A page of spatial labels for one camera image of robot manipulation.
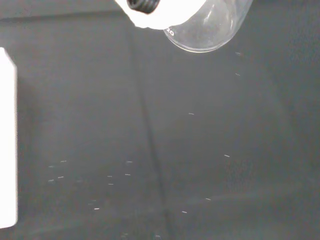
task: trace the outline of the white tape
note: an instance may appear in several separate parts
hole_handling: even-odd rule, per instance
[[[129,8],[127,0],[115,0],[136,27],[164,30],[185,23],[203,6],[206,0],[160,0],[150,14]]]

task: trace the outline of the white container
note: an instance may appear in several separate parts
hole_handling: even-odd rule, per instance
[[[242,25],[253,0],[115,0],[139,28],[164,30],[178,47],[195,53],[216,50],[229,42]],[[139,12],[131,4],[156,2]]]

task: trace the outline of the black bottle cap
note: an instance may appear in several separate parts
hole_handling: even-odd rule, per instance
[[[128,6],[135,11],[151,14],[158,6],[160,0],[126,0]]]

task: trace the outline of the printed number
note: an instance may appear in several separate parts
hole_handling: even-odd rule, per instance
[[[174,33],[172,30],[170,30],[170,28],[168,28],[166,31],[167,31],[168,33],[170,33],[171,36],[174,36],[174,35],[175,35],[175,33]]]

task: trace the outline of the white object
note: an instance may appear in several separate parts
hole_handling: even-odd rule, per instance
[[[18,220],[17,68],[0,47],[0,229]]]
[[[164,30],[172,43],[205,53],[229,42],[242,25],[253,0],[160,0],[151,14],[115,0],[136,27]]]
[[[150,14],[129,8],[127,0],[115,0],[138,28],[164,30],[180,25],[191,18],[206,0],[160,0],[157,8]]]

